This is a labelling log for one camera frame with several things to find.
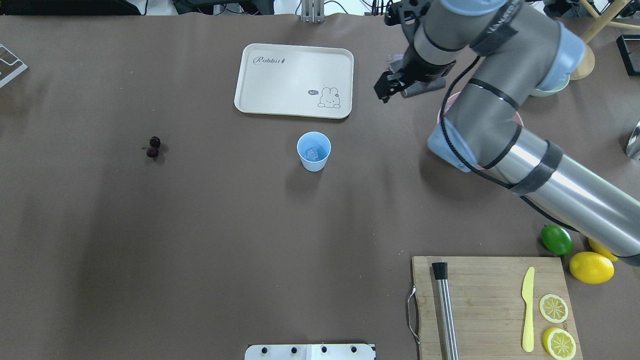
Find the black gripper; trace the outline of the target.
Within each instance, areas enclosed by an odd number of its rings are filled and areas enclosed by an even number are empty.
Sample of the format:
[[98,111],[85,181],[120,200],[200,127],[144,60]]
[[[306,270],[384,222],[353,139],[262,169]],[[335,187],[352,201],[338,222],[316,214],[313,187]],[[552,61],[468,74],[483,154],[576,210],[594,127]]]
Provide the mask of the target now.
[[385,24],[400,25],[408,47],[399,68],[384,71],[375,82],[375,94],[384,104],[418,82],[427,86],[438,82],[456,63],[456,51],[439,47],[426,33],[426,14],[431,4],[431,0],[400,0],[387,7]]

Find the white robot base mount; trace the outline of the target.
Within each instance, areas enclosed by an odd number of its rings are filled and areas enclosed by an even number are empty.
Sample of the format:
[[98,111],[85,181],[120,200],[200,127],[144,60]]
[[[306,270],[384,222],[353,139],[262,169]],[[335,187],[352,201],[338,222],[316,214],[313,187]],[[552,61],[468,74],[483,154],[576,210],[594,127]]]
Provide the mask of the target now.
[[376,347],[366,343],[254,344],[245,360],[375,360]]

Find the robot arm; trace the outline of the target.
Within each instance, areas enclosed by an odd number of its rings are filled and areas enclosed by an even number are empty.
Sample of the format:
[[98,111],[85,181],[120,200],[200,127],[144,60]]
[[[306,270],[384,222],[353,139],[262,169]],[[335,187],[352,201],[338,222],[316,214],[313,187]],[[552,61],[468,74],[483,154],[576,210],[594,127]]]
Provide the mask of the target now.
[[639,201],[515,121],[535,90],[569,79],[585,56],[582,39],[523,0],[398,0],[385,23],[402,28],[407,49],[374,86],[384,103],[414,84],[443,80],[462,52],[474,54],[441,101],[427,140],[435,155],[639,266]]

